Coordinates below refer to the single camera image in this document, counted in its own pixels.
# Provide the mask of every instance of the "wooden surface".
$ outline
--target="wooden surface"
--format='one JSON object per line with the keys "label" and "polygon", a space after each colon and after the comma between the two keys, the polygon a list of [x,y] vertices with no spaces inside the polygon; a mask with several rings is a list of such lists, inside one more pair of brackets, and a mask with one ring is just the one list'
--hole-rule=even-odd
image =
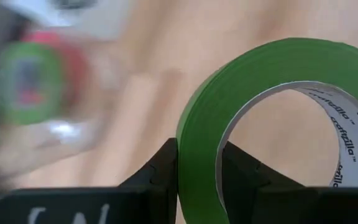
{"label": "wooden surface", "polygon": [[[92,151],[17,178],[16,187],[121,183],[175,135],[183,107],[209,74],[284,37],[358,47],[358,1],[138,1],[120,40],[103,47],[128,71],[107,137]],[[337,165],[337,137],[323,109],[293,91],[252,108],[231,140],[306,185],[328,185]]]}

